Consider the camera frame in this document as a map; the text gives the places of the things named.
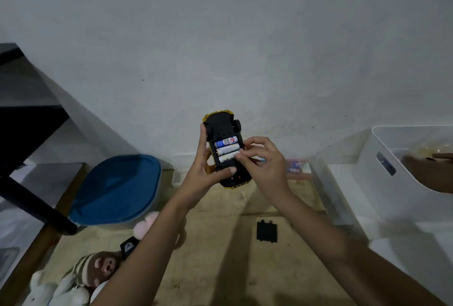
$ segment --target black table leg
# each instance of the black table leg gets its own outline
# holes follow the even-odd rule
[[[71,222],[11,177],[0,177],[0,196],[43,223],[50,224],[59,232],[75,234],[77,231],[77,225],[75,223]]]

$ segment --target bin handle hole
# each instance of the bin handle hole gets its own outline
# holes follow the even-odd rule
[[[396,173],[396,169],[393,167],[392,164],[387,160],[386,157],[381,152],[378,152],[376,154],[376,159],[381,163],[381,165],[384,167],[384,169],[387,170],[390,176],[393,176]]]

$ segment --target white storage bin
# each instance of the white storage bin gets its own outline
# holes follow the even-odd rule
[[[453,220],[453,194],[426,188],[399,161],[430,141],[452,144],[453,126],[372,128],[354,177],[380,216],[397,222]]]

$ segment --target brown plush toy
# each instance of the brown plush toy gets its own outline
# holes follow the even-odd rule
[[[65,275],[74,273],[78,286],[96,288],[118,270],[121,261],[121,253],[100,251],[79,259]]]

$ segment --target right hand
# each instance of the right hand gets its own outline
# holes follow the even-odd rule
[[[289,191],[286,180],[286,161],[275,144],[269,138],[253,136],[243,141],[247,150],[240,150],[234,158],[247,169],[250,176],[255,180],[258,188],[269,199],[282,192]],[[255,163],[252,157],[258,156],[265,162]]]

